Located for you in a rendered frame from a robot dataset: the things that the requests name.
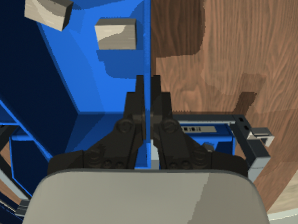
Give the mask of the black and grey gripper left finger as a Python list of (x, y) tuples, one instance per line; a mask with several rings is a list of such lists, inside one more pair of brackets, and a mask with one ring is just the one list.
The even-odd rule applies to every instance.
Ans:
[(143, 75), (137, 75), (135, 95), (126, 93), (123, 118), (115, 123), (113, 131), (85, 151), (53, 156), (48, 163), (47, 176), (69, 168), (135, 169), (143, 140), (146, 140), (144, 80)]

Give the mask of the blue bin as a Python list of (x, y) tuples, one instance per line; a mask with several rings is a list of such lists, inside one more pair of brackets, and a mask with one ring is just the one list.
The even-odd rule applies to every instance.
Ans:
[[(135, 168), (151, 169), (151, 0), (71, 1), (61, 32), (25, 17), (25, 0), (0, 0), (0, 104), (52, 158), (112, 132), (144, 74), (146, 140)], [(99, 50), (95, 24), (115, 18), (136, 18), (136, 50)]]
[(51, 157), (20, 126), (9, 136), (9, 148), (12, 178), (32, 197)]
[(9, 115), (8, 112), (0, 105), (0, 125), (19, 125), (15, 120)]
[(180, 124), (182, 131), (200, 145), (214, 146), (215, 151), (235, 155), (235, 137), (228, 124)]

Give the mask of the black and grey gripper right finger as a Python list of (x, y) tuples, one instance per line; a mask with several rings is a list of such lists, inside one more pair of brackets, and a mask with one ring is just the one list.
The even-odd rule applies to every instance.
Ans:
[(160, 75), (151, 77), (150, 140), (158, 149), (161, 169), (228, 170), (248, 177), (247, 162), (242, 157), (208, 151), (182, 131), (173, 119), (170, 92), (161, 92)]

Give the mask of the beige rectangular block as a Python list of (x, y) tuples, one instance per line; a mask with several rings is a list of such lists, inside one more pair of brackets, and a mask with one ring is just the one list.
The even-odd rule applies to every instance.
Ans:
[(203, 144), (202, 145), (204, 148), (206, 148), (208, 151), (215, 151), (215, 149), (214, 149), (214, 146), (212, 146), (212, 145), (209, 145), (209, 144)]
[(136, 18), (99, 19), (95, 31), (99, 50), (136, 50)]
[(24, 16), (62, 32), (69, 24), (73, 3), (71, 0), (25, 0)]

